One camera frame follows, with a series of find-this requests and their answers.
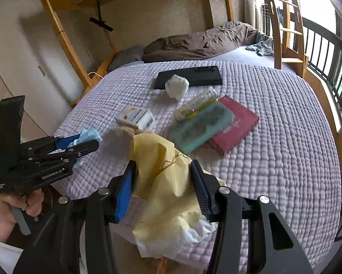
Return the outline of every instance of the clothing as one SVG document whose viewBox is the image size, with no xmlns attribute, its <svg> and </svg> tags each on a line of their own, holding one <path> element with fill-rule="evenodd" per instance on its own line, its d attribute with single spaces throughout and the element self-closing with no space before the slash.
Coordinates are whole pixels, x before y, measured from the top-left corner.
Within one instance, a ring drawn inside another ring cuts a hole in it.
<svg viewBox="0 0 342 274">
<path fill-rule="evenodd" d="M 17 261 L 23 250 L 17 247 L 0 242 L 0 266 L 7 274 L 12 274 Z M 87 274 L 85 266 L 80 259 L 80 274 Z"/>
<path fill-rule="evenodd" d="M 274 40 L 273 38 L 268 38 L 266 41 L 249 45 L 246 49 L 256 51 L 259 56 L 274 55 Z"/>
</svg>

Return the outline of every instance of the finger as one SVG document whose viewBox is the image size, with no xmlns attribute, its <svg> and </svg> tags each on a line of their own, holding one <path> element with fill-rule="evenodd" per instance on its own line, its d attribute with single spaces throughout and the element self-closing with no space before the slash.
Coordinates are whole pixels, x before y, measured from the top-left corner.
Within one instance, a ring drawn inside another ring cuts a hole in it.
<svg viewBox="0 0 342 274">
<path fill-rule="evenodd" d="M 1 194 L 1 200 L 17 208 L 26 207 L 26 196 L 20 197 L 13 194 Z"/>
<path fill-rule="evenodd" d="M 26 213 L 29 216 L 38 216 L 42 212 L 42 202 L 35 203 L 34 205 L 28 205 L 26 207 Z"/>
<path fill-rule="evenodd" d="M 43 201 L 42 189 L 40 188 L 36 191 L 31 192 L 27 197 L 28 197 L 28 204 L 30 206 L 39 202 L 41 203 Z"/>
</svg>

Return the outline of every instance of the blue cloth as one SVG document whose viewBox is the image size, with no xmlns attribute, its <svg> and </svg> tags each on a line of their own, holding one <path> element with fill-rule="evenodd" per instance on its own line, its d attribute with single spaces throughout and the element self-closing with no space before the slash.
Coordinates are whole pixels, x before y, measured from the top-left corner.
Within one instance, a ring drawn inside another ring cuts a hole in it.
<svg viewBox="0 0 342 274">
<path fill-rule="evenodd" d="M 71 147 L 73 145 L 77 145 L 86 141 L 90 141 L 90 140 L 97 140 L 97 141 L 102 141 L 102 138 L 100 136 L 100 134 L 97 132 L 96 129 L 89 129 L 89 130 L 82 130 L 80 137 L 76 140 L 74 140 L 73 142 L 69 143 L 68 147 Z M 80 157 L 77 159 L 77 162 L 74 164 L 73 168 L 78 168 L 80 166 L 82 166 L 82 164 L 85 162 L 85 158 L 84 157 Z"/>
</svg>

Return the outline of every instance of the textured bedspread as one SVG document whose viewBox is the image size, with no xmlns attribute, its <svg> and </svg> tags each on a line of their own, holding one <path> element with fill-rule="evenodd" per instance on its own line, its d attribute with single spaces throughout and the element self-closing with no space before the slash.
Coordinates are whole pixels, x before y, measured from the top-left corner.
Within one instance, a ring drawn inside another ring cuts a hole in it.
<svg viewBox="0 0 342 274">
<path fill-rule="evenodd" d="M 114 117 L 126 104 L 150 108 L 156 118 L 155 132 L 167 134 L 174 110 L 200 93 L 191 87 L 176 102 L 164 90 L 153 90 L 159 71 L 217 65 L 223 78 L 215 86 L 219 96 L 228 95 L 260 116 L 257 127 L 220 157 L 209 145 L 191 153 L 202 167 L 223 179 L 239 195 L 267 195 L 296 234 L 312 266 L 329 250 L 339 223 L 340 167 L 328 122 L 314 92 L 296 75 L 271 68 L 215 61 L 180 61 L 144 64 L 117 69 L 101 80 L 69 114 L 57 135 L 69 136 L 83 128 L 96 128 L 103 137 L 97 152 L 73 176 L 55 187 L 72 199 L 90 195 L 123 173 L 130 139 L 117 137 Z M 132 240 L 132 226 L 142 202 L 132 199 L 123 222 L 114 225 Z M 246 271 L 247 223 L 243 223 L 240 269 Z M 214 234 L 175 260 L 207 267 Z"/>
</svg>

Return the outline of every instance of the brown comforter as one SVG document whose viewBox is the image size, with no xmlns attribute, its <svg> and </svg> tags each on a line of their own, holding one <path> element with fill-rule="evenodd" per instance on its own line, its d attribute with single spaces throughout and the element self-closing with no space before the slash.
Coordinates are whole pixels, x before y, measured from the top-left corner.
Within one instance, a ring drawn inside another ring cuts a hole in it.
<svg viewBox="0 0 342 274">
<path fill-rule="evenodd" d="M 258 30 L 230 21 L 203 32 L 159 38 L 144 49 L 145 63 L 200 60 L 226 53 L 241 45 L 257 43 Z"/>
</svg>

